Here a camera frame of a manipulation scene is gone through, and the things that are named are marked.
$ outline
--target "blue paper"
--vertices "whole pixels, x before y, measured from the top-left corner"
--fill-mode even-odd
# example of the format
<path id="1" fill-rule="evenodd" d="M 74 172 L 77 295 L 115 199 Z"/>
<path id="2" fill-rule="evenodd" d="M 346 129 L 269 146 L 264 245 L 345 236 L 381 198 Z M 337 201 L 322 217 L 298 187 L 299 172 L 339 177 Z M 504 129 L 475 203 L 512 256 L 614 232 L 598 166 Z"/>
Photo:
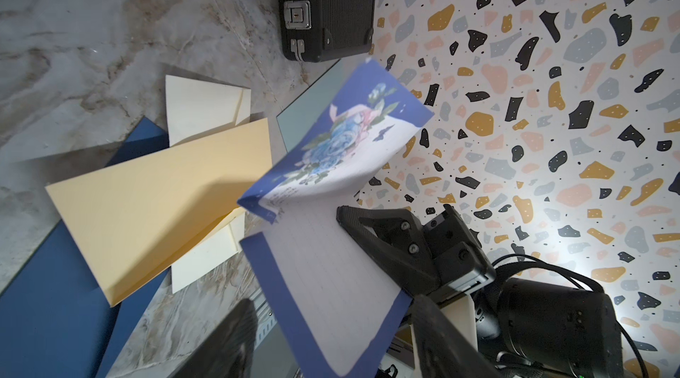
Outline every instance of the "blue paper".
<path id="1" fill-rule="evenodd" d="M 143 118 L 108 165 L 168 145 Z M 111 308 L 60 221 L 0 296 L 0 376 L 105 377 L 166 273 Z"/>

